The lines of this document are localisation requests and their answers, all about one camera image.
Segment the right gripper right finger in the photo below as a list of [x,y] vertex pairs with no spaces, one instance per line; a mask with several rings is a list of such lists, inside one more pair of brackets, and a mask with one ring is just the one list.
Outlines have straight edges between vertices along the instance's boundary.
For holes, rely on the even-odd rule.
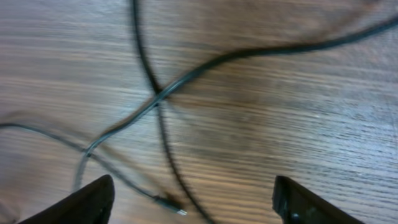
[[363,224],[286,176],[276,176],[272,208],[283,224]]

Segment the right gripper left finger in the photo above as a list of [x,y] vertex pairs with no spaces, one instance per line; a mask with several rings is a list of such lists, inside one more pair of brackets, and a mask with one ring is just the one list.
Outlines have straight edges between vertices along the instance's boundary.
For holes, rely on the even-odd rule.
[[21,224],[108,224],[115,196],[110,175],[103,175]]

